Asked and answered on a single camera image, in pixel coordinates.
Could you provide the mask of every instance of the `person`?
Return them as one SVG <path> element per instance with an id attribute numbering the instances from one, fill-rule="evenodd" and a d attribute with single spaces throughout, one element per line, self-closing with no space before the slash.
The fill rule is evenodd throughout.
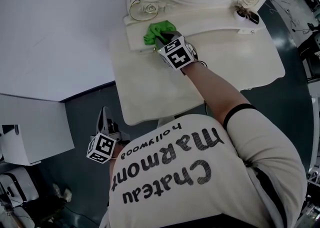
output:
<path id="1" fill-rule="evenodd" d="M 201 63 L 182 71 L 215 119 L 185 115 L 117 145 L 100 227 L 293 227 L 307 191 L 294 145 Z"/>
<path id="2" fill-rule="evenodd" d="M 312 23 L 308 23 L 308 26 L 313 33 L 298 47 L 298 52 L 302 61 L 320 51 L 319 44 L 317 43 L 317 40 L 319 40 L 318 37 L 320 37 L 320 25 L 314 26 Z"/>

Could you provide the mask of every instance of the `white vanity table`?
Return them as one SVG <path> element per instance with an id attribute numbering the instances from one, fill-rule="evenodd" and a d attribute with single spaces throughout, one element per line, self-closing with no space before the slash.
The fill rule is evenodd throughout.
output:
<path id="1" fill-rule="evenodd" d="M 234 19 L 234 6 L 257 12 L 265 0 L 127 0 L 126 33 L 110 42 L 123 118 L 128 125 L 173 116 L 204 100 L 189 79 L 143 42 L 151 23 L 168 20 L 195 46 L 200 60 L 238 90 L 285 75 L 276 46 L 258 25 Z"/>

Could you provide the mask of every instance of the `green cloth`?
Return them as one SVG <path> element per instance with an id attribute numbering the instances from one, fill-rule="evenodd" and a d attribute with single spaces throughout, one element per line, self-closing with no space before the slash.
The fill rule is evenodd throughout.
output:
<path id="1" fill-rule="evenodd" d="M 167 40 L 161 35 L 162 32 L 172 32 L 176 31 L 177 28 L 170 23 L 169 21 L 162 21 L 157 23 L 151 23 L 149 25 L 148 30 L 146 31 L 146 35 L 144 35 L 144 44 L 153 45 L 155 44 L 156 37 L 159 37 L 163 40 L 163 42 L 167 42 Z"/>

